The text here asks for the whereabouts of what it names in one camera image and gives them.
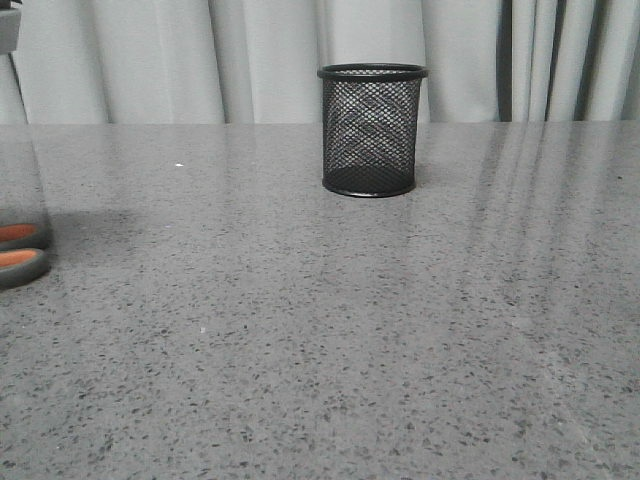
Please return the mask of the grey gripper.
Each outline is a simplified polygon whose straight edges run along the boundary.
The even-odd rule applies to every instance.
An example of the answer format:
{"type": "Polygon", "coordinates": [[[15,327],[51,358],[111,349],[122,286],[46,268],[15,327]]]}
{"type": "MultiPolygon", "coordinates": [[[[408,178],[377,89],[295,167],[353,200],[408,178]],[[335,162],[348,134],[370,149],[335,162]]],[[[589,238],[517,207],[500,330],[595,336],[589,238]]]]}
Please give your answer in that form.
{"type": "Polygon", "coordinates": [[[1,0],[0,54],[10,54],[17,48],[21,25],[21,1],[1,0]]]}

